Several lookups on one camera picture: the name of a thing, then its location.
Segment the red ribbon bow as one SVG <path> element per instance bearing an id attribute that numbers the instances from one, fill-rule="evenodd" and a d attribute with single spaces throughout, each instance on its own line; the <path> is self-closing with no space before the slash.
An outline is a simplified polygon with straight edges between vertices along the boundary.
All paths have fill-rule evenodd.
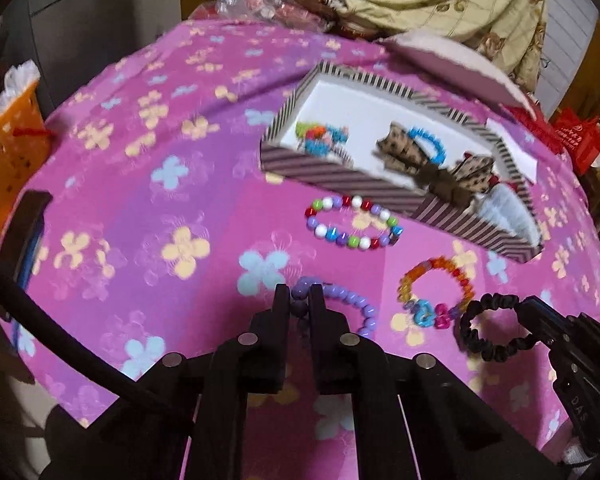
<path id="1" fill-rule="evenodd" d="M 505 181 L 496 173 L 494 162 L 491 156 L 466 153 L 456 167 L 454 176 L 471 193 L 486 194 L 499 183 L 504 183 L 517 192 L 518 185 L 514 181 Z"/>

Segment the white paper sheet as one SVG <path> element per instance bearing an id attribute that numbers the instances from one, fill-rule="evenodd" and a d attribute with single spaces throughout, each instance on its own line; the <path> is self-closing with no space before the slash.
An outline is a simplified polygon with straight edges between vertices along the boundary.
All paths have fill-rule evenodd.
<path id="1" fill-rule="evenodd" d="M 536 170 L 538 170 L 538 161 L 514 140 L 508 130 L 499 122 L 493 119 L 486 121 L 486 126 L 495 132 L 507 146 L 510 156 L 515 162 L 518 171 L 532 184 L 536 183 Z"/>

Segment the pink floral bed sheet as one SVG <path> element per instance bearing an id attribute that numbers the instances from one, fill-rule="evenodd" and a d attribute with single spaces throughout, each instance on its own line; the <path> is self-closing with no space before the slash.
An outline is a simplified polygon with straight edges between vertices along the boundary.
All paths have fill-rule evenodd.
<path id="1" fill-rule="evenodd" d="M 538 161 L 526 178 L 543 249 L 518 262 L 359 195 L 260 167 L 260 141 L 321 62 L 405 84 L 486 126 L 502 124 Z M 429 353 L 565 479 L 548 457 L 574 429 L 539 341 L 505 363 L 460 346 L 457 323 L 484 294 L 537 296 L 600 322 L 600 242 L 571 162 L 507 110 L 409 73 L 378 44 L 262 23 L 185 22 L 106 68 L 47 125 L 58 147 L 27 186 L 43 202 L 40 249 L 24 289 L 0 284 L 17 349 L 56 404 L 50 461 L 117 401 L 66 361 L 69 336 L 140 379 L 165 354 L 196 358 L 245 333 L 290 289 L 285 375 L 250 393 L 237 479 L 362 479 L 351 398 L 322 396 L 313 373 L 308 293 L 385 352 Z"/>

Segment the red cloth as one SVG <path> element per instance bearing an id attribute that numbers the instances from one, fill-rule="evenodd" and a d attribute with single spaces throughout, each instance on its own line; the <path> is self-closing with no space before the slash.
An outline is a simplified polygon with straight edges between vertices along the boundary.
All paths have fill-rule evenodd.
<path id="1" fill-rule="evenodd" d="M 531 102 L 529 107 L 506 106 L 505 109 L 552 153 L 560 155 L 564 152 L 562 139 L 535 103 Z"/>

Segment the white fluffy scrunchie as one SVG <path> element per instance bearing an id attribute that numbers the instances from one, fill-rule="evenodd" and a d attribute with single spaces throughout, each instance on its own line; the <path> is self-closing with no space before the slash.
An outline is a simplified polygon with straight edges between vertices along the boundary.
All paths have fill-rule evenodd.
<path id="1" fill-rule="evenodd" d="M 526 240 L 531 246 L 541 241 L 534 217 L 508 183 L 498 183 L 475 206 L 479 219 L 490 222 L 510 235 Z"/>

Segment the grey refrigerator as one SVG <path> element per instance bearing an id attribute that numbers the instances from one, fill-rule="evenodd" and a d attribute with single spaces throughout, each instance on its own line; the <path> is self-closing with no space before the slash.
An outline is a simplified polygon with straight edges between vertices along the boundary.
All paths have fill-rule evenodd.
<path id="1" fill-rule="evenodd" d="M 12 0 L 0 24 L 0 69 L 33 61 L 44 117 L 106 66 L 151 42 L 146 0 Z"/>

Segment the red plastic bag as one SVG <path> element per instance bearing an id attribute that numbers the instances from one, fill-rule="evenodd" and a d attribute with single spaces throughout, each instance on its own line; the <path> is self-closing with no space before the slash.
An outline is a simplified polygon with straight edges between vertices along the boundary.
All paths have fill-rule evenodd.
<path id="1" fill-rule="evenodd" d="M 577 176 L 582 176 L 600 154 L 598 117 L 580 118 L 571 108 L 561 110 L 553 122 Z"/>

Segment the black scrunchie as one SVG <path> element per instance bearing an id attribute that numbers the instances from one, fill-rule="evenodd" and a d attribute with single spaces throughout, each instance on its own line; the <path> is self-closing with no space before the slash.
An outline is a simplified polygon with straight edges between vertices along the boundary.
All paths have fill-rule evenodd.
<path id="1" fill-rule="evenodd" d="M 505 363 L 518 353 L 531 350 L 539 342 L 537 336 L 513 332 L 505 341 L 507 332 L 498 326 L 495 316 L 498 311 L 513 312 L 519 305 L 518 296 L 498 292 L 471 300 L 457 323 L 460 346 L 471 354 L 478 354 L 487 363 Z"/>

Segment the striped cardboard tray box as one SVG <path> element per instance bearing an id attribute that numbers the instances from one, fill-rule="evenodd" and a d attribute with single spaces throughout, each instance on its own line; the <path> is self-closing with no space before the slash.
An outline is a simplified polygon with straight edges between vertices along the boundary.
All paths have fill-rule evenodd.
<path id="1" fill-rule="evenodd" d="M 260 167 L 362 196 L 518 262 L 543 249 L 503 139 L 433 96 L 364 70 L 317 64 L 262 136 Z"/>

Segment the leopard print bow scrunchie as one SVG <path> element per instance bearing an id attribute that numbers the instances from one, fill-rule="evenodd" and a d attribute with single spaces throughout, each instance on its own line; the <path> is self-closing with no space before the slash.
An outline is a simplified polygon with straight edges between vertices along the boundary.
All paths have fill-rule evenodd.
<path id="1" fill-rule="evenodd" d="M 405 129 L 397 122 L 388 134 L 376 142 L 378 155 L 387 170 L 412 177 L 415 183 L 443 203 L 467 209 L 480 193 L 471 193 L 456 180 L 455 169 L 445 166 L 446 151 L 442 142 L 422 128 Z"/>

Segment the pale pink pillow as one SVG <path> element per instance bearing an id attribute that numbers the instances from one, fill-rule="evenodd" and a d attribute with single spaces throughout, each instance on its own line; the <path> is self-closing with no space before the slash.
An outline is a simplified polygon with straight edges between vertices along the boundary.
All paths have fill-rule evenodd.
<path id="1" fill-rule="evenodd" d="M 483 103 L 521 108 L 532 119 L 536 118 L 536 111 L 521 88 L 487 58 L 464 44 L 421 29 L 402 32 L 381 43 Z"/>

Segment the orange plastic basket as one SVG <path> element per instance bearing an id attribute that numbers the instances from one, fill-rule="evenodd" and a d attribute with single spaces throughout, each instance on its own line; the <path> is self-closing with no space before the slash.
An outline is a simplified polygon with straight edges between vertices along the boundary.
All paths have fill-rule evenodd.
<path id="1" fill-rule="evenodd" d="M 45 129 L 36 82 L 0 115 L 0 238 L 26 183 L 50 157 L 53 135 Z"/>

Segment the clear plastic bag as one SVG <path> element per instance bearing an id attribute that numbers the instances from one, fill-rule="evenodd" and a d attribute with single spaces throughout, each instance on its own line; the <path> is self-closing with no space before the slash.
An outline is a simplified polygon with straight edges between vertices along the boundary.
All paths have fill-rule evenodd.
<path id="1" fill-rule="evenodd" d="M 228 20 L 259 21 L 308 32 L 327 32 L 332 22 L 294 0 L 215 0 L 217 14 Z"/>

